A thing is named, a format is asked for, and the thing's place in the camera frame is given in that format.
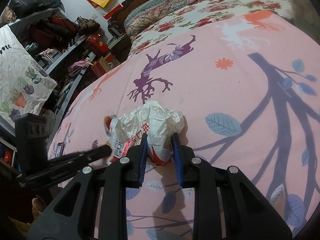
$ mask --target pink bed sheet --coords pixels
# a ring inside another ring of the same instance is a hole
[[[216,167],[238,166],[296,235],[320,201],[319,60],[311,38],[269,11],[169,37],[79,94],[49,158],[62,141],[65,154],[105,144],[106,115],[157,100],[184,114],[183,144]],[[127,189],[129,239],[191,239],[193,209],[174,165],[148,165],[143,187]]]

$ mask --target orange tree print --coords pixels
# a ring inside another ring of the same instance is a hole
[[[233,66],[233,60],[226,59],[225,57],[223,59],[219,59],[218,61],[216,61],[216,67],[220,69],[227,70],[228,67],[232,67],[232,66]]]

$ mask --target brown handbag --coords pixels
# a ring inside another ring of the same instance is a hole
[[[90,35],[100,28],[100,24],[95,20],[88,20],[82,17],[77,18],[79,35]]]

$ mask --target floral blanket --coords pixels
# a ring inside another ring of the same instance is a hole
[[[151,24],[165,17],[167,14],[174,12],[180,8],[185,7],[201,0],[168,0],[163,4],[152,8],[145,13],[134,17],[125,25],[127,35],[131,40],[135,38],[137,34],[149,27]]]
[[[190,29],[81,91],[48,157],[60,142],[64,154],[105,144],[106,116],[156,100],[182,111],[182,144],[215,167],[239,167],[296,235],[320,201],[319,61],[320,46],[268,10]],[[172,163],[148,165],[126,199],[129,240],[192,239],[194,191],[179,187]]]
[[[185,6],[142,31],[132,43],[130,55],[203,25],[259,10],[270,10],[293,22],[289,0],[205,0]]]

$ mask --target crumpled plastic bag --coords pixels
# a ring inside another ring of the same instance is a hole
[[[147,101],[131,113],[117,118],[114,130],[121,143],[131,139],[140,144],[143,133],[148,134],[148,155],[158,166],[169,163],[172,150],[170,138],[184,127],[183,115],[178,108],[165,108],[157,101]]]

